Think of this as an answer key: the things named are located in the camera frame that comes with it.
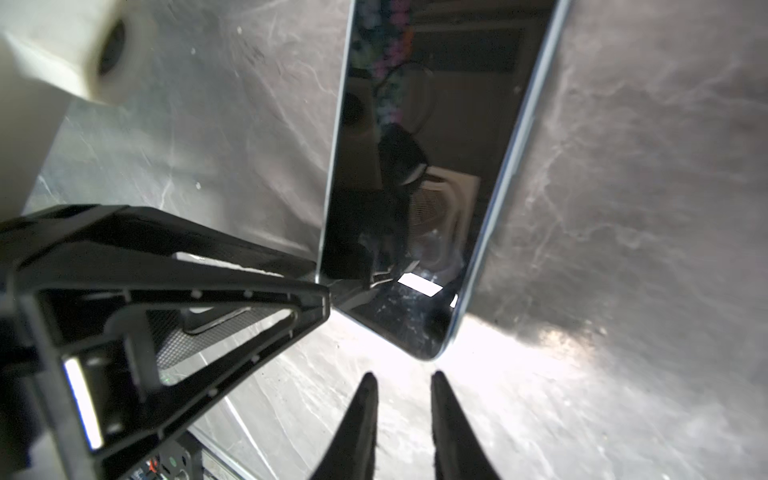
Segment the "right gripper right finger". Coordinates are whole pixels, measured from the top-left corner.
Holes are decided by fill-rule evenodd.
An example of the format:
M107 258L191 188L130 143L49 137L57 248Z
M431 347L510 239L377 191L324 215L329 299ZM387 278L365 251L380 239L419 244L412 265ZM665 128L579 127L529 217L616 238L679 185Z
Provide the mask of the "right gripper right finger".
M499 479L442 371L431 377L436 479Z

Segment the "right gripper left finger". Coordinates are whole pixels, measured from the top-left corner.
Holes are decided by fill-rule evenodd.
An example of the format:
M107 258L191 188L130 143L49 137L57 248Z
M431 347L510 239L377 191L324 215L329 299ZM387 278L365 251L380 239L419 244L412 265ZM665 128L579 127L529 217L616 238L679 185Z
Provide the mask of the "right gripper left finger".
M311 479L374 478L379 388L367 372Z

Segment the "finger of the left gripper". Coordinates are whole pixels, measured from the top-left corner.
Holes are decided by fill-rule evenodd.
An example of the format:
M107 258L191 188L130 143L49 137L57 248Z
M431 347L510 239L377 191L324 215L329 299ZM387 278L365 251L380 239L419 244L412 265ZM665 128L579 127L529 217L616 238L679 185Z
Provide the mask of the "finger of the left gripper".
M189 267L60 283L15 274L1 297L12 335L1 358L5 479L122 479L176 439L243 380L329 315L320 285ZM283 318L185 379L160 377L152 322L167 312L270 307Z
M75 204L17 217L1 224L1 269L50 241L93 241L166 257L185 253L271 275L311 281L315 263L250 243L151 207Z

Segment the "purple-edged phone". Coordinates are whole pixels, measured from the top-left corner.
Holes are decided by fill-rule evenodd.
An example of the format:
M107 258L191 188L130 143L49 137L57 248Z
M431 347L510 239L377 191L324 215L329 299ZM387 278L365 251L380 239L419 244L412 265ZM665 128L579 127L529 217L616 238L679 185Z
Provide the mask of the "purple-edged phone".
M357 1L318 278L334 307L437 358L467 308L566 1Z

